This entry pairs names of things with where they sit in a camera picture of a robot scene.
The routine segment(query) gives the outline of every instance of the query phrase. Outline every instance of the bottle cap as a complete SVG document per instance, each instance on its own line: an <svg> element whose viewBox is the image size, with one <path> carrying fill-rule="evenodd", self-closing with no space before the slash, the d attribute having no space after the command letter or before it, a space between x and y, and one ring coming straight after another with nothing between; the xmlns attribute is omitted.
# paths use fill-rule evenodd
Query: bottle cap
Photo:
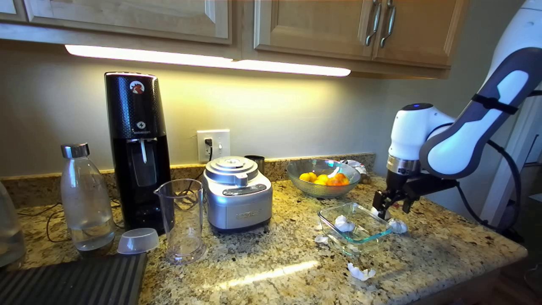
<svg viewBox="0 0 542 305"><path fill-rule="evenodd" d="M63 156L67 160L84 158L89 156L90 149L87 143L82 144L63 144Z"/></svg>

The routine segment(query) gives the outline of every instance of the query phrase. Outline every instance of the stainless steel appliance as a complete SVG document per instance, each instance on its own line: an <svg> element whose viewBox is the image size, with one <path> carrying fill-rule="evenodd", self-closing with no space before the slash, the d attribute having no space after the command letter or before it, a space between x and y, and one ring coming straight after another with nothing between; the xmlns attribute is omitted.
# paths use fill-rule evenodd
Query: stainless steel appliance
<svg viewBox="0 0 542 305"><path fill-rule="evenodd" d="M158 78L106 73L116 177L128 229L165 232L155 190L172 180Z"/></svg>
<svg viewBox="0 0 542 305"><path fill-rule="evenodd" d="M272 182L248 158L228 156L207 163L204 171L214 232L236 232L268 226L272 221Z"/></svg>

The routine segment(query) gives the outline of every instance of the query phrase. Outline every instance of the cabinet door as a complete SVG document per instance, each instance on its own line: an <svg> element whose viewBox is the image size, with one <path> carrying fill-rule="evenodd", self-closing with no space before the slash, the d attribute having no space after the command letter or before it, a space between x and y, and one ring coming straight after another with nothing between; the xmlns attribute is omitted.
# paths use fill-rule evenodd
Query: cabinet door
<svg viewBox="0 0 542 305"><path fill-rule="evenodd" d="M375 56L389 63L450 66L465 9L466 0L383 0Z"/></svg>
<svg viewBox="0 0 542 305"><path fill-rule="evenodd" d="M0 0L0 19L26 21L21 0Z"/></svg>
<svg viewBox="0 0 542 305"><path fill-rule="evenodd" d="M255 48L294 55L361 60L372 2L255 0Z"/></svg>
<svg viewBox="0 0 542 305"><path fill-rule="evenodd" d="M229 0L24 0L29 21L151 38L233 43Z"/></svg>

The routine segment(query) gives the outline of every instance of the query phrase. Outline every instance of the under-cabinet light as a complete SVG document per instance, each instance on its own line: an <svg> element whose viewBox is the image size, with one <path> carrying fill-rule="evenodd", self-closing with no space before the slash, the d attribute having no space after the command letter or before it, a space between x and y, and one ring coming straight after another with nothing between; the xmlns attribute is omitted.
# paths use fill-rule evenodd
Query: under-cabinet light
<svg viewBox="0 0 542 305"><path fill-rule="evenodd" d="M292 63L251 61L251 60L234 61L231 58L165 53L165 51L75 46L75 44L67 44L67 51L73 56L121 60L121 61L145 61L145 63L167 63L167 65L228 68L228 70L292 73L292 75L319 75L319 77L351 75L351 70L334 68L334 66L292 65Z"/></svg>

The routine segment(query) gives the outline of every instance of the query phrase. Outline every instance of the black mat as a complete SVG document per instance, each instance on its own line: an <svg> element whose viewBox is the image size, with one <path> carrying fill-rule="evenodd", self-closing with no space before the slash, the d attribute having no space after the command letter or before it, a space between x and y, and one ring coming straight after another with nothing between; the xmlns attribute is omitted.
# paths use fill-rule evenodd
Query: black mat
<svg viewBox="0 0 542 305"><path fill-rule="evenodd" d="M85 258L75 263L0 273L2 305L133 305L146 268L146 254Z"/></svg>

